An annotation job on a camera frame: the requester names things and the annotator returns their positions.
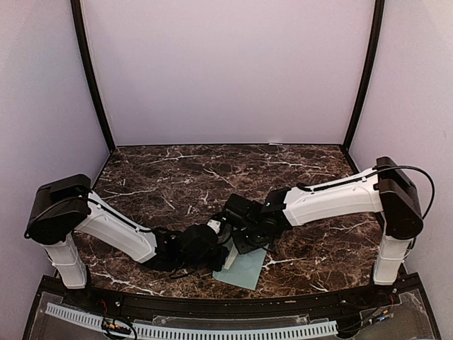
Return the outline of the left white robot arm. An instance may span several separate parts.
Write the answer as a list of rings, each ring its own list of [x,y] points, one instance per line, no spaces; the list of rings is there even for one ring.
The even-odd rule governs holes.
[[[88,269],[72,238],[75,231],[119,249],[153,271],[222,269],[229,250],[219,240],[224,228],[219,220],[191,225],[182,232],[146,228],[110,207],[90,184],[89,177],[77,174],[39,187],[24,232],[26,239],[45,249],[64,286],[72,289],[72,297],[85,309],[95,308],[100,294],[88,284]]]

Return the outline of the beige ornate letter paper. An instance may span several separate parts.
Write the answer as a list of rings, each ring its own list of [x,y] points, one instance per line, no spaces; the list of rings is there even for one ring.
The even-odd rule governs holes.
[[[224,262],[224,270],[229,270],[233,265],[234,261],[236,260],[237,256],[239,255],[238,249],[233,245],[229,251],[229,255],[226,257]]]

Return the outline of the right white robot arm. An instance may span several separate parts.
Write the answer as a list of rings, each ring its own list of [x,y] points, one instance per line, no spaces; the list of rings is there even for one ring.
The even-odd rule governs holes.
[[[240,254],[263,248],[286,230],[309,222],[356,213],[381,213],[384,231],[373,266],[372,283],[361,301],[376,307],[389,294],[398,270],[416,237],[422,232],[428,211],[422,210],[418,190],[406,171],[426,171],[398,165],[380,157],[375,166],[347,178],[306,186],[298,183],[269,192],[263,203],[232,194],[220,221],[232,228]]]

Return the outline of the teal green envelope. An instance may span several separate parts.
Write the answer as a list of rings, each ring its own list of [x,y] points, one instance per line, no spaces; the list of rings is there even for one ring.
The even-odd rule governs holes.
[[[230,240],[226,247],[230,251],[234,243]],[[220,282],[240,288],[255,290],[267,251],[257,249],[248,254],[239,254],[229,270],[213,271],[212,277]]]

